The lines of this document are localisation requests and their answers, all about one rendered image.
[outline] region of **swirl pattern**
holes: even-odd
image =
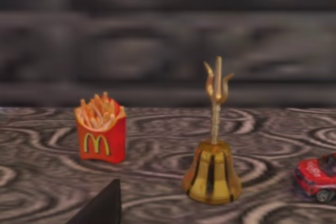
[[[181,179],[209,135],[207,109],[128,109],[127,158],[118,165],[78,156],[70,109],[0,109],[0,223],[60,224],[114,178],[121,179],[123,224],[330,223],[333,204],[296,191],[299,160],[336,150],[336,111],[224,109],[220,133],[243,182],[226,206],[188,199]]]

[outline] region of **brass bell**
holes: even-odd
[[[215,76],[209,65],[204,64],[208,72],[206,91],[212,101],[212,137],[199,143],[192,165],[183,177],[182,187],[196,201],[220,205],[236,200],[242,193],[230,147],[218,139],[220,107],[228,97],[227,83],[233,74],[227,75],[221,82],[221,57],[216,60]]]

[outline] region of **car tire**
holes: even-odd
[[[334,190],[323,189],[316,194],[316,200],[321,203],[329,202],[335,196]]]

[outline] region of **french fries toy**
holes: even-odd
[[[119,163],[125,158],[126,114],[120,106],[104,92],[97,94],[86,104],[80,101],[75,108],[82,159],[100,159]]]

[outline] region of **black object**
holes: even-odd
[[[113,180],[66,224],[120,224],[120,180]]]

